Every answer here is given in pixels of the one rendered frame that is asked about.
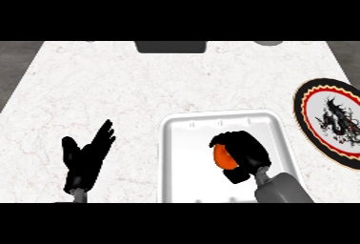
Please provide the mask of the dark grey appliance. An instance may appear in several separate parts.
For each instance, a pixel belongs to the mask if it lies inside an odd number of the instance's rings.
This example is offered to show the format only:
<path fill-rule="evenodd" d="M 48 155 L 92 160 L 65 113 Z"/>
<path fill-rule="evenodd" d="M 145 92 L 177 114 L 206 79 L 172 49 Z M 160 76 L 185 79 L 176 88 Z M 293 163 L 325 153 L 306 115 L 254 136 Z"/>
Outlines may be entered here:
<path fill-rule="evenodd" d="M 206 41 L 136 41 L 141 53 L 204 53 Z"/>

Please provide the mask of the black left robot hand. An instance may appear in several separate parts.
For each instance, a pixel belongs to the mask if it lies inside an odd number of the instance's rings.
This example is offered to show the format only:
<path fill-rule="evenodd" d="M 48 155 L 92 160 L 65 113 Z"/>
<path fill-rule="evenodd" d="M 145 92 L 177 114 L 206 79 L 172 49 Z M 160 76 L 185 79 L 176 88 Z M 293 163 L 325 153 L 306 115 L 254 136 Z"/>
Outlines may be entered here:
<path fill-rule="evenodd" d="M 64 163 L 68 168 L 65 193 L 73 193 L 76 189 L 83 189 L 86 192 L 93 189 L 114 141 L 110 119 L 101 126 L 92 142 L 83 148 L 70 136 L 62 138 Z"/>

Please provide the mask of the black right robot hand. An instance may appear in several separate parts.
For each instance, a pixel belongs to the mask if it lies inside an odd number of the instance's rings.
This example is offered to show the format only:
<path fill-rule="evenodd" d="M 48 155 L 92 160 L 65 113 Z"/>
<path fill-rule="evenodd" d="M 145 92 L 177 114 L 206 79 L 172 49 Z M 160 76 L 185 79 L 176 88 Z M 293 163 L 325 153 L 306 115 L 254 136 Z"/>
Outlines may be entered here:
<path fill-rule="evenodd" d="M 225 146 L 225 153 L 235 160 L 235 168 L 223 169 L 225 176 L 234 184 L 247 181 L 251 176 L 267 179 L 265 174 L 272 166 L 269 153 L 248 132 L 220 133 L 210 142 L 210 147 L 214 146 Z"/>

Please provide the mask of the white rectangular tray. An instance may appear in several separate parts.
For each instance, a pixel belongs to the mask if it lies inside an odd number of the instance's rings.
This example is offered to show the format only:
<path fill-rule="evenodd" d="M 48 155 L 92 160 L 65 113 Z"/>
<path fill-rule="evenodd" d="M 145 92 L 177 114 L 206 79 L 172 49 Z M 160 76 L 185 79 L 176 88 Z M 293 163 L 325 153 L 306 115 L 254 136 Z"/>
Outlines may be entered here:
<path fill-rule="evenodd" d="M 254 203 L 256 182 L 231 183 L 214 162 L 211 139 L 248 132 L 269 152 L 270 176 L 300 177 L 297 160 L 278 114 L 267 109 L 177 113 L 166 117 L 160 139 L 158 201 L 161 203 Z"/>

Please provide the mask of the orange squash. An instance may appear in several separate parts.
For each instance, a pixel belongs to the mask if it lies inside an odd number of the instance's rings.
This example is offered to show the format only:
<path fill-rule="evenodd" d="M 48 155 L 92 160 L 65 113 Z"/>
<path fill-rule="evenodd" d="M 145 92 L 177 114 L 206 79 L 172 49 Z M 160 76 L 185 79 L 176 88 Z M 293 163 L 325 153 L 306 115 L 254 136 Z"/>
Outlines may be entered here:
<path fill-rule="evenodd" d="M 234 170 L 238 167 L 238 163 L 226 150 L 226 146 L 222 144 L 214 146 L 214 161 L 217 166 L 225 170 Z"/>

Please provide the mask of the dragon print plate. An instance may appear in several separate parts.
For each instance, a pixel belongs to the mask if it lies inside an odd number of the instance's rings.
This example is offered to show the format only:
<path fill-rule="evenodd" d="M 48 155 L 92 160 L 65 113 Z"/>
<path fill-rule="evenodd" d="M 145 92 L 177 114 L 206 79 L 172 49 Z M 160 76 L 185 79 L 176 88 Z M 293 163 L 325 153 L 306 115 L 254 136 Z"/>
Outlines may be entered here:
<path fill-rule="evenodd" d="M 321 152 L 360 171 L 360 91 L 335 79 L 307 81 L 294 94 L 294 116 Z"/>

